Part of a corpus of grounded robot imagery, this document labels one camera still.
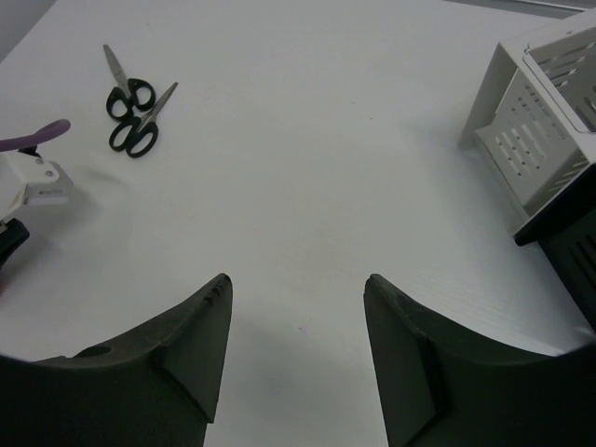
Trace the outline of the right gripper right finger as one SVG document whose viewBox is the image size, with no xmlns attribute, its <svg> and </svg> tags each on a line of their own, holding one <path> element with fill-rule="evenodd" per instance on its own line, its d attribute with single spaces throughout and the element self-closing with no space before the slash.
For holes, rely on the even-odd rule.
<svg viewBox="0 0 596 447">
<path fill-rule="evenodd" d="M 505 345 L 380 275 L 363 299 L 389 445 L 594 445 L 593 344 L 556 357 Z"/>
</svg>

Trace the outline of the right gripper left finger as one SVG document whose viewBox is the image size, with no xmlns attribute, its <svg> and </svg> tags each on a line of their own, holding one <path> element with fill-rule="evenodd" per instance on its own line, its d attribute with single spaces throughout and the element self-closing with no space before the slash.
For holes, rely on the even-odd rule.
<svg viewBox="0 0 596 447">
<path fill-rule="evenodd" d="M 219 401 L 232 303 L 232 280 L 220 274 L 73 357 L 2 357 L 2 445 L 203 445 Z"/>
</svg>

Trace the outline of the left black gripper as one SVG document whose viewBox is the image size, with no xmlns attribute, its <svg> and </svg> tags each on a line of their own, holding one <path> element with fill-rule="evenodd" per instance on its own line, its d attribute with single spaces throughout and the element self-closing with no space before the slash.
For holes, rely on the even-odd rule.
<svg viewBox="0 0 596 447">
<path fill-rule="evenodd" d="M 18 219 L 1 222 L 0 265 L 4 265 L 12 254 L 30 237 L 24 223 Z"/>
</svg>

